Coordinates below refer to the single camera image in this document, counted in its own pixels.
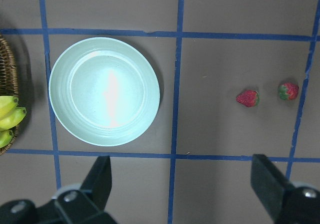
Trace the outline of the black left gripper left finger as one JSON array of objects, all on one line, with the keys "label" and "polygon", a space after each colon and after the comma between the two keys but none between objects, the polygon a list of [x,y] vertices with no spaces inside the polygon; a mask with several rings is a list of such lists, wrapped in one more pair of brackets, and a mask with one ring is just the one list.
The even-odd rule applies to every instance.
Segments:
[{"label": "black left gripper left finger", "polygon": [[104,210],[112,189],[110,161],[98,157],[81,184],[58,192],[54,207],[63,223],[116,223]]}]

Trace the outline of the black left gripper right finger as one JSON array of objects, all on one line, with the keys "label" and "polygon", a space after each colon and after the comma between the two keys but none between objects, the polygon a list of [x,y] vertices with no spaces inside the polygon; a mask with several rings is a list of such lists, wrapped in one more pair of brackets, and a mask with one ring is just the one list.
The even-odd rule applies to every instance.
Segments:
[{"label": "black left gripper right finger", "polygon": [[263,154],[254,154],[251,163],[251,187],[273,223],[320,222],[318,189],[291,182]]}]

